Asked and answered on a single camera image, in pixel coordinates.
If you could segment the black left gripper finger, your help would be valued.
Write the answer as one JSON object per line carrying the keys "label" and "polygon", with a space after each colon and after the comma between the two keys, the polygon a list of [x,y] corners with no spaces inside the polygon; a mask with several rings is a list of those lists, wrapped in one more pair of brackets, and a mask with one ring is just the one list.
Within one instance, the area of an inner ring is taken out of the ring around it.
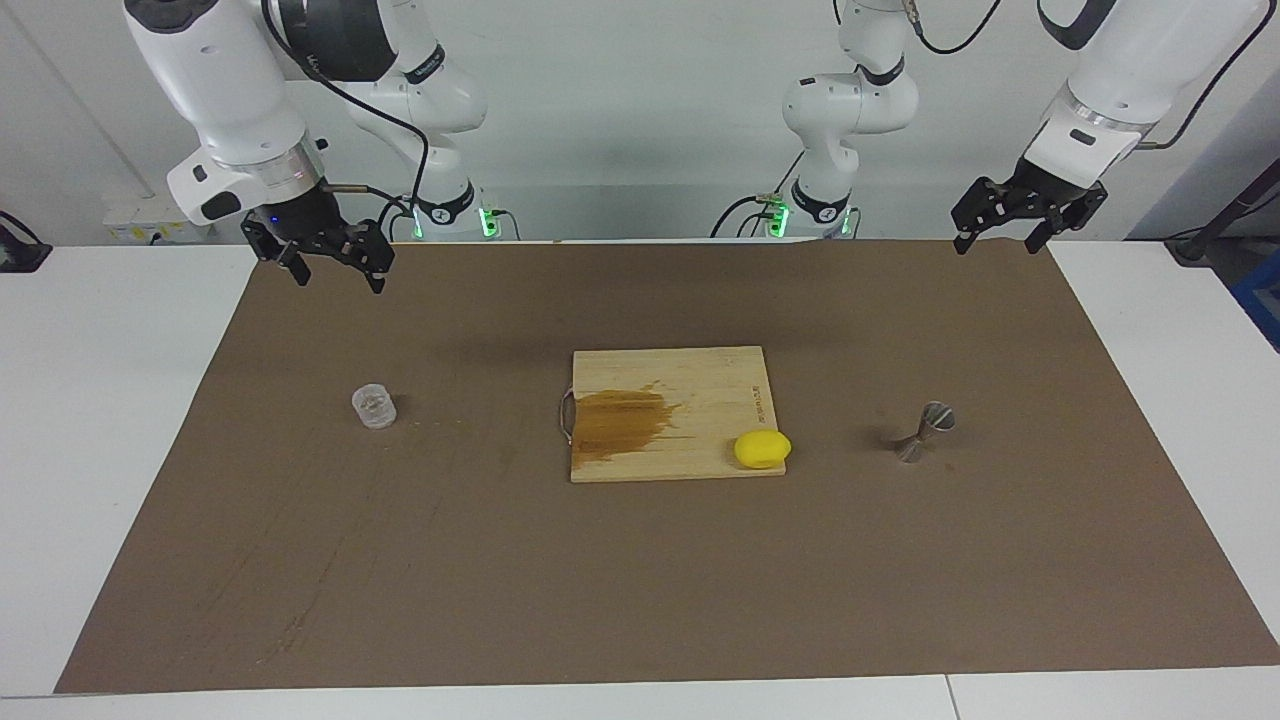
{"label": "black left gripper finger", "polygon": [[978,178],[952,206],[955,251],[965,255],[987,231],[1018,218],[1021,191],[991,178]]}
{"label": "black left gripper finger", "polygon": [[1055,236],[1083,229],[1105,201],[1105,190],[1087,190],[1079,199],[1048,208],[1044,218],[1025,238],[1027,251],[1039,252]]}

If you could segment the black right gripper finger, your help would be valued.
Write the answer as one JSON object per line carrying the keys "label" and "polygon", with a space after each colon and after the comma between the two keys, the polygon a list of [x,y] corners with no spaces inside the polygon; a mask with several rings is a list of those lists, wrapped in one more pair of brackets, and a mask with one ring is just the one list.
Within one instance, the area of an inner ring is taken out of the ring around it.
{"label": "black right gripper finger", "polygon": [[274,263],[285,269],[298,287],[310,282],[311,270],[294,243],[283,243],[256,215],[244,217],[243,236],[261,263]]}
{"label": "black right gripper finger", "polygon": [[342,231],[340,263],[356,269],[380,295],[394,263],[394,249],[376,222],[349,224]]}

